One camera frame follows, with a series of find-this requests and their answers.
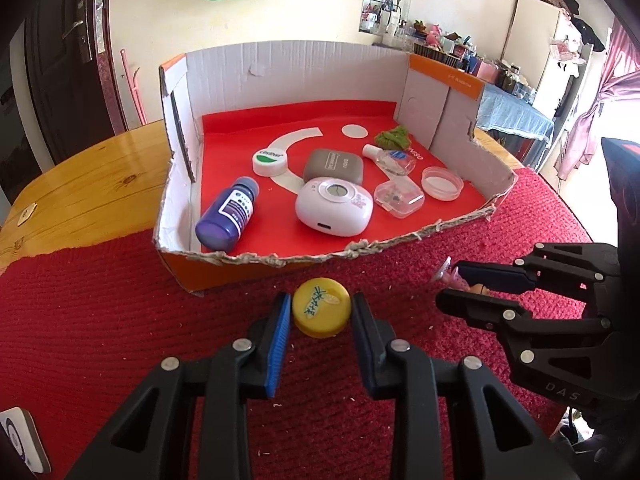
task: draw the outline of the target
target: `white cap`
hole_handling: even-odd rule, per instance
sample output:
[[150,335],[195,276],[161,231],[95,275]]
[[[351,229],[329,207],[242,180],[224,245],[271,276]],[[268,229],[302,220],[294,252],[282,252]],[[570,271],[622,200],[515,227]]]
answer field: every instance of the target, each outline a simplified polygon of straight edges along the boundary
[[366,156],[367,158],[375,161],[382,151],[382,148],[374,146],[373,144],[365,144],[362,149],[362,156]]
[[254,153],[254,173],[259,176],[278,176],[289,167],[287,152],[280,148],[266,148]]

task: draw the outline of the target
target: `green cloth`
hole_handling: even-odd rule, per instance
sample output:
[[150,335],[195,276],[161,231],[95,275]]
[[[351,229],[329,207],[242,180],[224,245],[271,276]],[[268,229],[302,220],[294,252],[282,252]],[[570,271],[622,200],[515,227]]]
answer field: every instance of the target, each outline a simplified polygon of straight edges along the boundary
[[376,146],[383,150],[400,150],[404,152],[404,150],[408,150],[411,146],[409,132],[402,125],[396,126],[393,130],[380,132],[373,140]]

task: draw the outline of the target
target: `white bottle label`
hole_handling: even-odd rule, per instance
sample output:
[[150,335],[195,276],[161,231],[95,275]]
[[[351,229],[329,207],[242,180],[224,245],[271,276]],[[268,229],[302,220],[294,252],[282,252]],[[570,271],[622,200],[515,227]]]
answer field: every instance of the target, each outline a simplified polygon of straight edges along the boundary
[[249,218],[254,213],[254,204],[242,191],[234,189],[222,203],[218,212],[232,221],[233,225],[238,229],[238,239],[240,239],[242,229],[245,228]]

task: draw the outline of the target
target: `open box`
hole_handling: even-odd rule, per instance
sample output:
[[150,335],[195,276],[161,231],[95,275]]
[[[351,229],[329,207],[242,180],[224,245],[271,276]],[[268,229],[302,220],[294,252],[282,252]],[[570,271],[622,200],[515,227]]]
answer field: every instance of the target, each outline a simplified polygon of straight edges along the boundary
[[[491,215],[516,175],[473,139],[484,83],[415,54],[325,41],[271,41],[199,50],[160,67],[162,109],[173,152],[154,243],[189,291],[258,278],[282,268],[377,253]],[[363,126],[366,138],[342,133]],[[465,181],[460,198],[426,196],[420,211],[393,218],[374,206],[354,238],[303,225],[294,210],[302,169],[315,148],[360,154],[382,130],[403,124],[422,170],[446,166]],[[284,179],[252,173],[252,155],[288,146]],[[194,226],[220,191],[242,175],[260,185],[254,216],[229,254],[209,252]],[[365,159],[363,187],[388,177]]]

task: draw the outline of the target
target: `yellow lid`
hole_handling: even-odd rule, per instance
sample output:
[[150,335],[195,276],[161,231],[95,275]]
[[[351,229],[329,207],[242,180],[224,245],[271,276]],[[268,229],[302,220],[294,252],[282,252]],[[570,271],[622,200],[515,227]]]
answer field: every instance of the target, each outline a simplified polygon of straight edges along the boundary
[[347,289],[329,278],[313,278],[293,295],[293,319],[300,332],[310,337],[331,337],[340,332],[351,315]]

